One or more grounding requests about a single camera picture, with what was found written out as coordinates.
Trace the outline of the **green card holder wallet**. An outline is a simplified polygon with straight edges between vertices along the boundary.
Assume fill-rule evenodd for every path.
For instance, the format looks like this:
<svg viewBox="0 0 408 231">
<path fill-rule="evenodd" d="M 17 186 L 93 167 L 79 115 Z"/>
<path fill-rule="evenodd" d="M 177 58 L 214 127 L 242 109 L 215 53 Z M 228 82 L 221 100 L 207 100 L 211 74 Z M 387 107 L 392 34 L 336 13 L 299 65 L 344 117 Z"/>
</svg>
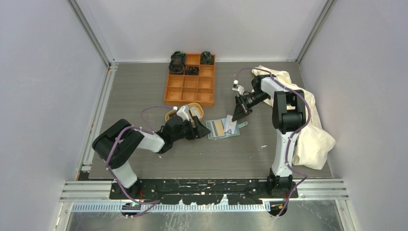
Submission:
<svg viewBox="0 0 408 231">
<path fill-rule="evenodd" d="M 223 118 L 217 120 L 207 120 L 205 122 L 206 128 L 210 130 L 210 133 L 207 135 L 209 140 L 240 136 L 240 129 L 248 125 L 248 122 L 246 121 L 241 124 L 237 124 L 235 122 L 234 131 L 231 131 L 231 129 L 225 130 L 226 120 L 226 118 Z"/>
</svg>

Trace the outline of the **white patterned credit card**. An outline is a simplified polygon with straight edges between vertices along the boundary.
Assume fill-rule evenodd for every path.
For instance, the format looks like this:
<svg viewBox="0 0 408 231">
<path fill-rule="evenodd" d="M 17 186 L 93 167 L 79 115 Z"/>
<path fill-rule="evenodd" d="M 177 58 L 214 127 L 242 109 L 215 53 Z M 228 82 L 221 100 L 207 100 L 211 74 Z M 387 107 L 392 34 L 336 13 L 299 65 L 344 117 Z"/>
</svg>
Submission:
<svg viewBox="0 0 408 231">
<path fill-rule="evenodd" d="M 237 121 L 233 121 L 233 116 L 232 115 L 227 115 L 226 120 L 225 120 L 225 125 L 224 125 L 224 132 L 226 134 L 236 134 L 236 126 L 237 126 Z"/>
</svg>

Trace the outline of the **orange credit card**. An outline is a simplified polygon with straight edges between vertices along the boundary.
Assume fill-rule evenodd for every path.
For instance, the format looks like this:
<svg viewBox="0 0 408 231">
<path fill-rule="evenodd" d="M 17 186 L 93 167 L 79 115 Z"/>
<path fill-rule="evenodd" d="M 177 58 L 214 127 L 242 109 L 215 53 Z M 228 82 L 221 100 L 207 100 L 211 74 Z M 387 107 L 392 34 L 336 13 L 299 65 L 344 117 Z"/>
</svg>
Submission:
<svg viewBox="0 0 408 231">
<path fill-rule="evenodd" d="M 217 136 L 216 137 L 224 136 L 225 132 L 224 132 L 224 127 L 223 127 L 223 124 L 222 124 L 222 120 L 215 120 L 214 123 L 215 123 L 216 129 L 217 129 Z"/>
</svg>

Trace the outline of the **tan oval card tray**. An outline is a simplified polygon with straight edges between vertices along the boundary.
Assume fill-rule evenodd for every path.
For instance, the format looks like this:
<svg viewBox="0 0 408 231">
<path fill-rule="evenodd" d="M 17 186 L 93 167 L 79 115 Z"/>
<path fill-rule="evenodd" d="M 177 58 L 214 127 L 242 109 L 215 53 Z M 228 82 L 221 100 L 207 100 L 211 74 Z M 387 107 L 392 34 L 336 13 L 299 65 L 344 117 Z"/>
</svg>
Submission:
<svg viewBox="0 0 408 231">
<path fill-rule="evenodd" d="M 198 103 L 189 103 L 187 106 L 193 116 L 197 116 L 200 121 L 202 121 L 204 116 L 204 111 Z M 178 107 L 174 106 L 173 109 L 165 115 L 165 121 L 167 122 L 171 116 L 174 116 L 177 112 Z"/>
</svg>

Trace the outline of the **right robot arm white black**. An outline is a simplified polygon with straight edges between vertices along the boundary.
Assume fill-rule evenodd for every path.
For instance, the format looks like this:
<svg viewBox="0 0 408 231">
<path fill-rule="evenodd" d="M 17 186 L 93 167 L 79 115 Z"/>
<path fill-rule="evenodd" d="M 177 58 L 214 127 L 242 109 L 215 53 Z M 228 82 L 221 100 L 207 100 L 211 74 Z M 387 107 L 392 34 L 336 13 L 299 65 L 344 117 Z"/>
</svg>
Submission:
<svg viewBox="0 0 408 231">
<path fill-rule="evenodd" d="M 273 75 L 259 75 L 251 81 L 253 92 L 240 91 L 235 96 L 232 120 L 242 119 L 252 108 L 272 99 L 272 125 L 277 132 L 276 153 L 266 181 L 266 189 L 278 198 L 293 188 L 292 160 L 300 130 L 306 124 L 306 102 L 302 90 L 293 90 Z"/>
</svg>

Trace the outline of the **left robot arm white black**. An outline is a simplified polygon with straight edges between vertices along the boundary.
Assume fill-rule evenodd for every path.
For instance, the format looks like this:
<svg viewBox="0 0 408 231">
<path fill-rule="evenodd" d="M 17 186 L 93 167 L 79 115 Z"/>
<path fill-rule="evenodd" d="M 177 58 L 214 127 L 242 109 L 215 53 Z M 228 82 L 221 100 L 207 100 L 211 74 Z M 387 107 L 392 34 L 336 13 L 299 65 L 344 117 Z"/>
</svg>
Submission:
<svg viewBox="0 0 408 231">
<path fill-rule="evenodd" d="M 210 133 L 197 116 L 193 116 L 192 120 L 172 116 L 153 133 L 145 132 L 132 126 L 127 120 L 120 119 L 93 141 L 92 148 L 122 185 L 123 195 L 133 199 L 140 194 L 140 185 L 128 159 L 136 149 L 163 154 L 176 141 L 200 139 Z"/>
</svg>

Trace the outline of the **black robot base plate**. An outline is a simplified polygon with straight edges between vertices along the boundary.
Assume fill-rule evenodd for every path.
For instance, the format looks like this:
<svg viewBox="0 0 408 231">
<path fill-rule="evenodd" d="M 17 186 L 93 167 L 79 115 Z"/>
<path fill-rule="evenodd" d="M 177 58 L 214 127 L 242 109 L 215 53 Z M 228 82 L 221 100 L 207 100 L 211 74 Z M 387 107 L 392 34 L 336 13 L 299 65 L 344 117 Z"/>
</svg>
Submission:
<svg viewBox="0 0 408 231">
<path fill-rule="evenodd" d="M 159 200 L 163 205 L 257 205 L 264 199 L 298 198 L 298 192 L 273 188 L 265 179 L 142 179 L 127 190 L 136 200 Z"/>
</svg>

